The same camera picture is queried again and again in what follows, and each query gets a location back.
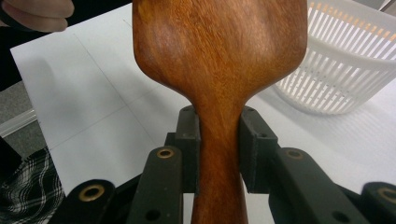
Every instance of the gray floor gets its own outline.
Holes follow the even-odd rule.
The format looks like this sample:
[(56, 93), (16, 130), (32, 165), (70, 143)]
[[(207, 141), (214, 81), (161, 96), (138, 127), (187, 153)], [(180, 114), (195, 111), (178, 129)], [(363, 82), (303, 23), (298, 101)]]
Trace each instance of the gray floor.
[[(0, 91), (0, 123), (4, 123), (31, 108), (32, 105), (23, 82), (19, 82), (5, 91)], [(46, 146), (37, 121), (4, 139), (23, 158)]]

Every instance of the checkered fabric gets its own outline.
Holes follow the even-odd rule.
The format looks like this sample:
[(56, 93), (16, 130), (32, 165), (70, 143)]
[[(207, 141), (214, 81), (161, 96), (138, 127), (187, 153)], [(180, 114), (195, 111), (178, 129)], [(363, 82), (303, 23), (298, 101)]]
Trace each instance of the checkered fabric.
[(50, 152), (41, 149), (1, 184), (0, 223), (47, 223), (63, 199)]

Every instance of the basket slot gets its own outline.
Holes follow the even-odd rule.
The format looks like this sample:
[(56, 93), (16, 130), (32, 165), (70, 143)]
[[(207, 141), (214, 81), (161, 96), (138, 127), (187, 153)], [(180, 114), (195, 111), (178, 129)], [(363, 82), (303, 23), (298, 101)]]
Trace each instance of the basket slot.
[(396, 77), (396, 22), (346, 0), (310, 2), (304, 60), (276, 91), (305, 111), (349, 112)]

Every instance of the black clamp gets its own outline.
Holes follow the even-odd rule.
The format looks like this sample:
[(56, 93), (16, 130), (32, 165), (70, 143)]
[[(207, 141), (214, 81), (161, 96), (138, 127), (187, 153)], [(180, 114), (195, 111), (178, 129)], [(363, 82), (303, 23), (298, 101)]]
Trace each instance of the black clamp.
[[(109, 193), (89, 202), (80, 195), (95, 196), (101, 190), (92, 185), (104, 180), (81, 184), (49, 223), (182, 223), (182, 193), (199, 194), (200, 140), (199, 120), (187, 106), (165, 147), (149, 154), (142, 175), (116, 189), (105, 181)], [(239, 150), (247, 191), (269, 194), (275, 223), (396, 223), (396, 186), (368, 183), (361, 195), (337, 186), (307, 153), (280, 147), (259, 113), (247, 106), (240, 118)]]

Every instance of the wood grain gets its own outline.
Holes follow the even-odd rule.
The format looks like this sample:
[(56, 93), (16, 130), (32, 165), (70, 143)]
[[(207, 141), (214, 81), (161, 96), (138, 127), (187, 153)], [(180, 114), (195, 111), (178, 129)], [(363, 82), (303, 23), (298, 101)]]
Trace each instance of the wood grain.
[(194, 105), (202, 136), (192, 223), (248, 223), (237, 125), (248, 98), (298, 66), (305, 0), (134, 0), (142, 71)]

